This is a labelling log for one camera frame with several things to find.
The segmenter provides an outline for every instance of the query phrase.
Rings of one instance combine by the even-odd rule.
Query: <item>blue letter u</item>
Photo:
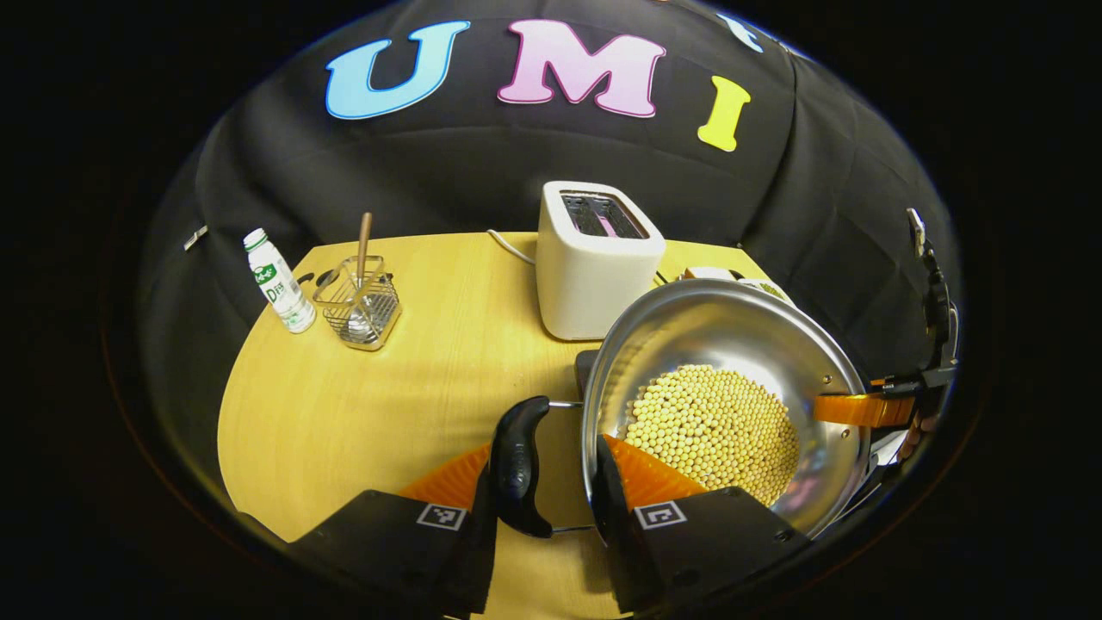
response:
[[[421,42],[413,75],[404,84],[386,90],[371,88],[370,80],[375,57],[390,46],[389,39],[341,54],[325,66],[331,72],[325,107],[337,118],[358,119],[381,116],[420,101],[444,83],[455,35],[468,28],[468,21],[454,21],[411,32],[410,41]]]

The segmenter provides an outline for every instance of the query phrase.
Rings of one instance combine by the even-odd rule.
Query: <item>bottle cap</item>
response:
[[[257,228],[256,230],[252,230],[251,232],[245,236],[245,251],[252,251],[266,240],[268,240],[268,233],[264,232],[263,228]]]

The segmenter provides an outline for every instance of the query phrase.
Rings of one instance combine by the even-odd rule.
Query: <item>plastic bottle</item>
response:
[[[287,260],[268,240],[263,228],[246,235],[245,250],[249,252],[249,268],[257,284],[287,329],[291,334],[306,331],[317,316],[314,304],[302,293],[302,286],[291,273]]]

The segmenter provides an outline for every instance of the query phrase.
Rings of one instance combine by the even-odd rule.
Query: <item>black fabric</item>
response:
[[[599,109],[593,96],[509,105],[517,19],[569,23],[591,52],[617,34],[667,50],[653,74],[649,119]],[[465,19],[446,80],[406,109],[366,120],[325,110],[325,65],[391,39],[375,88],[404,81],[418,28]],[[890,127],[822,67],[767,36],[764,54],[696,6],[608,0],[413,0],[368,15],[305,50],[247,94],[185,163],[150,231],[138,295],[143,365],[161,422],[196,474],[220,483],[222,392],[266,302],[241,238],[264,227],[289,262],[313,246],[372,236],[534,230],[550,180],[614,185],[671,239],[743,242],[828,329],[866,377],[912,370],[928,350],[923,276],[903,209],[930,227],[959,290],[948,214]],[[696,137],[715,98],[712,75],[742,85],[738,148]],[[181,244],[206,224],[191,251]]]

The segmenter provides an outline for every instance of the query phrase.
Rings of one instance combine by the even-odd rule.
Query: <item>metal pan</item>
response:
[[[503,416],[489,459],[501,520],[529,535],[551,535],[551,525],[534,508],[534,428],[553,406],[581,406],[585,493],[599,522],[594,507],[599,436],[624,437],[628,405],[640,388],[682,365],[738,371],[781,400],[798,432],[800,457],[787,491],[769,508],[809,539],[825,529],[864,478],[871,433],[814,421],[812,407],[815,396],[827,392],[863,394],[862,382],[838,344],[800,309],[753,286],[717,279],[670,282],[628,306],[597,352],[583,403],[538,396]]]

